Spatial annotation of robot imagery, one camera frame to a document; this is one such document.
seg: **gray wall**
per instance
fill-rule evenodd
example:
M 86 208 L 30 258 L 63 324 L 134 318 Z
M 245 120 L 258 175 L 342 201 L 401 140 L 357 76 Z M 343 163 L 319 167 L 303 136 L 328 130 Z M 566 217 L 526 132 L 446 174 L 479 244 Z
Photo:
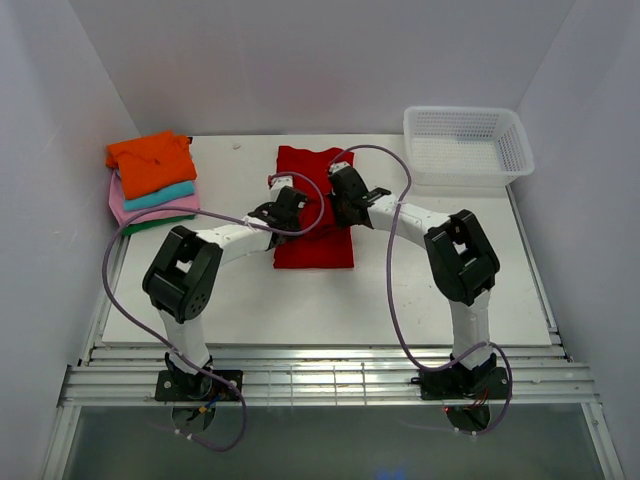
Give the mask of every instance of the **gray wall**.
M 537 163 L 518 206 L 569 352 L 640 478 L 640 5 L 579 0 L 519 108 Z
M 401 132 L 515 108 L 573 0 L 71 0 L 143 134 Z
M 136 136 L 67 0 L 0 2 L 0 477 L 36 478 L 112 230 L 105 144 Z

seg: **robotic arm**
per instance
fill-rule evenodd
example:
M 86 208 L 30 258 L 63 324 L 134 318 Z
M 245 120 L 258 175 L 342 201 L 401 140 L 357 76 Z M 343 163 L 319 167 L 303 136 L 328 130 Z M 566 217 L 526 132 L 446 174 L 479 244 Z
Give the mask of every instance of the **robotic arm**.
M 329 180 L 333 189 L 329 200 L 338 226 L 392 229 L 397 198 L 390 191 L 383 188 L 369 191 L 358 172 L 346 162 L 331 166 Z M 299 230 L 299 214 L 306 196 L 293 189 L 292 184 L 290 177 L 274 180 L 271 197 L 275 201 L 249 214 L 254 225 Z M 467 210 L 447 216 L 403 204 L 396 234 L 427 251 L 435 283 L 449 300 L 454 333 L 451 357 L 488 342 L 488 304 L 500 264 L 475 216 Z M 169 340 L 182 354 L 198 366 L 211 368 L 200 314 L 211 296 L 218 268 L 244 255 L 274 248 L 290 238 L 243 225 L 197 233 L 180 226 L 169 233 L 145 275 L 143 289 L 159 310 Z M 190 264 L 189 270 L 183 270 L 180 264 Z M 216 388 L 208 377 L 194 371 L 173 353 L 166 354 L 165 362 L 173 384 L 186 399 L 203 398 Z M 421 371 L 420 377 L 412 382 L 420 384 L 423 399 L 464 398 L 484 391 L 490 383 L 497 385 L 492 388 L 490 398 L 506 398 L 503 379 L 506 372 L 496 367 L 495 354 L 486 346 L 450 369 Z M 157 400 L 172 400 L 161 393 L 156 392 Z

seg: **wire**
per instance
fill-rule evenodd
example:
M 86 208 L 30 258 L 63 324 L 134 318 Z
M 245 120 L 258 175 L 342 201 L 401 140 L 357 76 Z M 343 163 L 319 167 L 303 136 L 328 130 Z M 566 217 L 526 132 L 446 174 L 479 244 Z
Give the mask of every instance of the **wire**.
M 442 372 L 442 371 L 448 370 L 449 368 L 451 368 L 454 365 L 460 363 L 462 360 L 464 360 L 465 358 L 467 358 L 469 355 L 471 355 L 473 352 L 475 352 L 476 350 L 478 350 L 480 348 L 483 348 L 483 347 L 486 347 L 486 346 L 492 346 L 493 348 L 498 350 L 498 352 L 500 353 L 500 356 L 502 357 L 502 359 L 505 362 L 505 366 L 506 366 L 506 369 L 507 369 L 507 374 L 508 374 L 508 377 L 509 377 L 509 379 L 508 379 L 508 381 L 509 381 L 509 393 L 508 393 L 507 399 L 506 399 L 506 401 L 504 403 L 504 407 L 503 407 L 502 411 L 500 412 L 500 415 L 498 416 L 496 421 L 493 422 L 489 427 L 487 427 L 485 430 L 482 431 L 482 433 L 488 433 L 489 431 L 492 431 L 502 421 L 502 419 L 506 415 L 507 409 L 509 408 L 509 404 L 511 403 L 512 380 L 513 380 L 513 372 L 511 371 L 511 365 L 509 364 L 509 361 L 507 359 L 507 356 L 504 354 L 504 351 L 498 345 L 496 345 L 493 342 L 491 342 L 491 343 L 487 343 L 487 342 L 477 343 L 477 344 L 473 345 L 471 348 L 465 350 L 462 354 L 460 354 L 459 356 L 457 356 L 453 360 L 445 363 L 444 365 L 440 365 L 439 367 L 427 367 L 426 365 L 423 365 L 422 363 L 420 363 L 418 361 L 418 359 L 411 353 L 411 350 L 409 349 L 409 346 L 407 345 L 407 342 L 404 340 L 404 336 L 402 335 L 402 331 L 400 330 L 400 323 L 398 321 L 398 315 L 396 313 L 396 307 L 395 307 L 395 303 L 394 303 L 394 299 L 393 299 L 393 285 L 392 285 L 392 270 L 391 270 L 391 266 L 392 266 L 392 259 L 393 259 L 393 244 L 394 244 L 394 240 L 395 240 L 395 237 L 396 237 L 396 232 L 398 230 L 398 219 L 400 218 L 400 210 L 402 209 L 402 202 L 404 201 L 405 197 L 409 193 L 409 190 L 411 190 L 411 186 L 413 184 L 413 178 L 411 177 L 411 172 L 409 171 L 409 167 L 404 162 L 404 160 L 402 160 L 396 153 L 392 152 L 388 148 L 381 147 L 379 145 L 363 144 L 363 145 L 355 145 L 353 147 L 349 147 L 349 148 L 343 150 L 342 152 L 340 152 L 338 155 L 336 155 L 335 158 L 331 161 L 331 164 L 339 162 L 340 159 L 344 155 L 346 155 L 348 152 L 352 152 L 354 150 L 359 150 L 359 149 L 363 149 L 363 148 L 379 150 L 381 152 L 384 152 L 384 153 L 390 155 L 391 157 L 393 157 L 393 159 L 396 162 L 398 162 L 400 164 L 400 166 L 404 170 L 404 173 L 405 173 L 405 175 L 407 177 L 407 185 L 404 188 L 404 190 L 402 190 L 402 193 L 398 196 L 398 202 L 397 202 L 396 210 L 395 210 L 395 212 L 393 214 L 393 220 L 391 222 L 391 229 L 389 230 L 389 240 L 387 242 L 387 255 L 386 255 L 386 266 L 385 266 L 386 267 L 385 268 L 386 277 L 387 277 L 387 282 L 386 282 L 387 304 L 389 306 L 389 313 L 391 314 L 391 321 L 393 322 L 393 329 L 396 332 L 396 337 L 398 338 L 398 342 L 400 343 L 400 347 L 402 347 L 402 350 L 404 351 L 405 355 L 407 356 L 407 358 L 409 359 L 409 361 L 411 363 L 413 363 L 420 370 L 425 371 L 425 372 L 431 372 L 431 373 Z
M 277 173 L 275 175 L 272 175 L 272 178 L 285 177 L 285 176 L 299 177 L 299 178 L 303 179 L 304 181 L 308 182 L 313 187 L 313 189 L 316 191 L 316 193 L 318 194 L 318 196 L 320 197 L 320 200 L 321 200 L 320 213 L 318 214 L 318 218 L 316 218 L 316 220 L 309 227 L 307 227 L 305 229 L 302 229 L 302 230 L 298 230 L 298 231 L 280 230 L 280 229 L 277 229 L 277 228 L 271 228 L 271 227 L 267 227 L 265 225 L 259 225 L 259 224 L 254 224 L 254 223 L 248 223 L 248 225 L 251 226 L 252 228 L 255 228 L 255 229 L 258 229 L 258 230 L 264 230 L 266 232 L 276 233 L 276 234 L 279 234 L 279 235 L 286 235 L 286 236 L 290 236 L 290 237 L 299 237 L 301 235 L 304 235 L 305 233 L 310 232 L 311 230 L 313 230 L 320 223 L 320 221 L 322 220 L 322 216 L 324 215 L 324 209 L 325 209 L 325 205 L 324 204 L 325 204 L 325 202 L 324 202 L 324 198 L 322 196 L 322 192 L 320 191 L 318 186 L 313 181 L 311 181 L 310 178 L 306 177 L 305 175 L 302 175 L 301 173 L 297 173 L 297 172 L 280 172 L 280 173 Z M 156 340 L 158 340 L 160 343 L 165 345 L 176 357 L 178 357 L 180 360 L 182 360 L 186 365 L 188 365 L 189 367 L 193 368 L 197 372 L 200 372 L 201 374 L 211 378 L 212 380 L 222 383 L 223 385 L 225 385 L 227 388 L 231 389 L 237 395 L 238 399 L 240 400 L 240 403 L 242 404 L 242 424 L 240 426 L 240 432 L 238 433 L 236 438 L 233 439 L 228 445 L 225 445 L 225 446 L 221 447 L 221 446 L 218 446 L 218 445 L 214 445 L 214 444 L 212 444 L 212 443 L 210 443 L 210 442 L 208 442 L 206 440 L 199 439 L 195 435 L 191 435 L 188 432 L 183 432 L 180 429 L 176 429 L 175 430 L 177 433 L 185 435 L 190 440 L 193 440 L 193 441 L 195 441 L 195 442 L 197 442 L 197 443 L 199 443 L 199 444 L 201 444 L 201 445 L 203 445 L 203 446 L 205 446 L 205 447 L 207 447 L 207 448 L 209 448 L 209 449 L 211 449 L 213 451 L 216 451 L 216 452 L 228 452 L 233 447 L 238 445 L 238 443 L 240 443 L 240 441 L 242 440 L 242 437 L 244 436 L 246 428 L 247 428 L 247 403 L 246 403 L 244 397 L 242 396 L 242 393 L 240 392 L 240 390 L 238 390 L 238 388 L 235 385 L 233 385 L 231 382 L 229 382 L 228 380 L 225 380 L 224 378 L 222 378 L 222 377 L 220 377 L 218 375 L 215 375 L 214 373 L 210 372 L 209 370 L 201 368 L 200 366 L 195 364 L 193 361 L 191 361 L 191 359 L 189 359 L 188 357 L 183 355 L 176 348 L 176 346 L 173 343 L 171 343 L 171 341 L 169 341 L 167 338 L 163 337 L 161 334 L 156 332 L 154 329 L 152 329 L 151 327 L 148 327 L 147 325 L 142 323 L 140 320 L 138 320 L 136 317 L 134 317 L 131 313 L 129 313 L 127 311 L 127 309 L 124 308 L 122 306 L 122 304 L 118 301 L 118 299 L 115 297 L 115 294 L 114 294 L 113 290 L 111 289 L 111 286 L 109 285 L 109 258 L 111 257 L 111 252 L 112 252 L 113 247 L 114 247 L 114 245 L 116 243 L 116 240 L 120 237 L 122 231 L 128 225 L 130 225 L 132 222 L 134 222 L 135 220 L 137 220 L 137 219 L 139 219 L 141 217 L 144 217 L 145 215 L 149 215 L 150 213 L 154 213 L 154 212 L 163 212 L 163 211 L 176 211 L 176 212 L 195 213 L 195 214 L 198 214 L 198 215 L 204 215 L 204 216 L 207 216 L 207 217 L 217 218 L 219 220 L 224 220 L 224 221 L 227 221 L 227 222 L 230 222 L 230 223 L 235 223 L 237 225 L 247 225 L 247 223 L 244 220 L 240 220 L 238 218 L 230 217 L 230 216 L 227 216 L 227 215 L 221 215 L 219 213 L 208 212 L 206 210 L 201 210 L 201 209 L 197 209 L 197 208 L 188 208 L 188 207 L 153 207 L 153 208 L 150 208 L 148 210 L 144 210 L 144 211 L 142 211 L 140 213 L 137 213 L 137 214 L 133 215 L 128 220 L 126 220 L 122 225 L 120 225 L 116 229 L 116 231 L 113 233 L 113 235 L 109 239 L 109 242 L 107 243 L 107 247 L 106 247 L 105 252 L 104 252 L 104 257 L 102 259 L 102 269 L 101 269 L 102 286 L 104 287 L 104 291 L 105 291 L 105 293 L 107 295 L 107 298 L 111 301 L 113 306 L 116 307 L 116 309 L 127 320 L 129 320 L 135 326 L 137 326 L 138 328 L 144 330 L 149 335 L 151 335 Z

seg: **red cloth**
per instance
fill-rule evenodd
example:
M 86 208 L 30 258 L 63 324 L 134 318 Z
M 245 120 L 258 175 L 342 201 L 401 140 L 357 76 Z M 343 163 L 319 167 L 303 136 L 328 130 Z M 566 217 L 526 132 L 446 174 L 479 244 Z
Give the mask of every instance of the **red cloth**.
M 331 204 L 327 198 L 331 191 L 329 163 L 340 152 L 340 148 L 311 152 L 280 146 L 277 171 L 294 171 L 309 177 L 322 192 L 325 209 L 320 223 L 311 232 L 276 247 L 274 268 L 353 268 L 351 229 L 336 227 Z M 341 161 L 353 165 L 353 152 L 347 153 Z M 309 197 L 300 214 L 301 226 L 306 228 L 318 218 L 320 198 L 313 187 L 301 178 L 293 177 L 293 186 Z

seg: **laundry basket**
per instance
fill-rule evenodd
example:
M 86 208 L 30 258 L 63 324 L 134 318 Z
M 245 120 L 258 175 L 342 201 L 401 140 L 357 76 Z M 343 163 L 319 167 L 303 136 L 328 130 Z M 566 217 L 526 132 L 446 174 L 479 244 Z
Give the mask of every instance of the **laundry basket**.
M 534 168 L 518 115 L 503 108 L 410 107 L 404 139 L 423 185 L 503 187 Z

